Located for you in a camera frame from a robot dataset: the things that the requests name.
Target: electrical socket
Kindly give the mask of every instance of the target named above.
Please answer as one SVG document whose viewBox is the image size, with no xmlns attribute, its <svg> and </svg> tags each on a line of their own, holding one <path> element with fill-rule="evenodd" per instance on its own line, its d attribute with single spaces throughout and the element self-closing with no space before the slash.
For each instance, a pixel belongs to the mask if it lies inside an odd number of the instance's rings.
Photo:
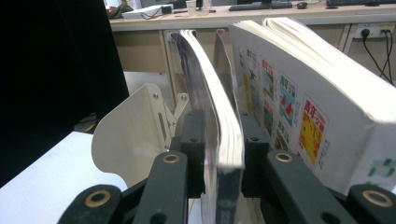
<svg viewBox="0 0 396 224">
<path fill-rule="evenodd" d="M 364 29 L 368 29 L 370 31 L 370 34 L 367 36 L 367 38 L 385 38 L 385 34 L 381 31 L 390 30 L 390 32 L 393 33 L 394 28 L 395 22 L 362 23 L 358 25 L 358 28 L 356 29 L 355 35 L 353 37 L 362 39 L 361 31 Z"/>
</svg>

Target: power outlet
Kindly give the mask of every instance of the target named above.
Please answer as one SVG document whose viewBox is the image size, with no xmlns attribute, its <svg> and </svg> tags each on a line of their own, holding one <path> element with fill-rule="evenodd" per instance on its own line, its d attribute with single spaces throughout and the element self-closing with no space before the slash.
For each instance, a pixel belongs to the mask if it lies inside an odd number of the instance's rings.
<svg viewBox="0 0 396 224">
<path fill-rule="evenodd" d="M 394 22 L 363 23 L 358 25 L 356 33 L 353 37 L 362 38 L 361 31 L 364 29 L 368 29 L 370 31 L 370 34 L 367 36 L 367 38 L 385 38 L 385 34 L 382 33 L 381 30 L 390 30 L 390 32 L 393 33 L 394 28 Z"/>
</svg>

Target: book spine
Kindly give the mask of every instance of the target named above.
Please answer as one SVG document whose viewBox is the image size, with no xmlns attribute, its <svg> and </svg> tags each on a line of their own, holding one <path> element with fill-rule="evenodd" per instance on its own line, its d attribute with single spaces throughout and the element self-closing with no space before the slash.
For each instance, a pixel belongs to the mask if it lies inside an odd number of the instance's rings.
<svg viewBox="0 0 396 224">
<path fill-rule="evenodd" d="M 236 205 L 240 191 L 242 169 L 224 172 L 218 168 L 218 196 L 216 201 L 216 223 L 234 224 Z"/>
</svg>

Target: open book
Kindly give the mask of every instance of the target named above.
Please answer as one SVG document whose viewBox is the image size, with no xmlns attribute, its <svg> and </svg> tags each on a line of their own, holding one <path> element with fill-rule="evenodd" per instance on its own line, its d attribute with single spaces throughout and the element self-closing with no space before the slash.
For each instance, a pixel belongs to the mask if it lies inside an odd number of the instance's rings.
<svg viewBox="0 0 396 224">
<path fill-rule="evenodd" d="M 396 89 L 288 18 L 230 25 L 246 110 L 327 187 L 396 184 Z"/>
<path fill-rule="evenodd" d="M 243 134 L 232 94 L 227 95 L 194 34 L 182 30 L 172 37 L 177 42 L 191 109 L 205 112 L 203 217 L 205 223 L 233 223 L 244 166 Z"/>
</svg>

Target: keyboard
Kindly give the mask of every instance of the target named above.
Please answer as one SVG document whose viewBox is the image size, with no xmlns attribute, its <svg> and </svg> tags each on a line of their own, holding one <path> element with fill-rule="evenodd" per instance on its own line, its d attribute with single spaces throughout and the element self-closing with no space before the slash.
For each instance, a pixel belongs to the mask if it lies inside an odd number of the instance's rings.
<svg viewBox="0 0 396 224">
<path fill-rule="evenodd" d="M 276 8 L 289 8 L 292 7 L 291 2 L 272 2 L 271 4 L 247 4 L 247 5 L 234 5 L 230 6 L 229 11 L 248 11 L 248 10 L 261 10 L 261 9 L 276 9 Z"/>
<path fill-rule="evenodd" d="M 396 4 L 396 0 L 327 0 L 326 6 L 328 7 L 341 7 L 341 6 L 376 6 L 381 4 Z"/>
</svg>

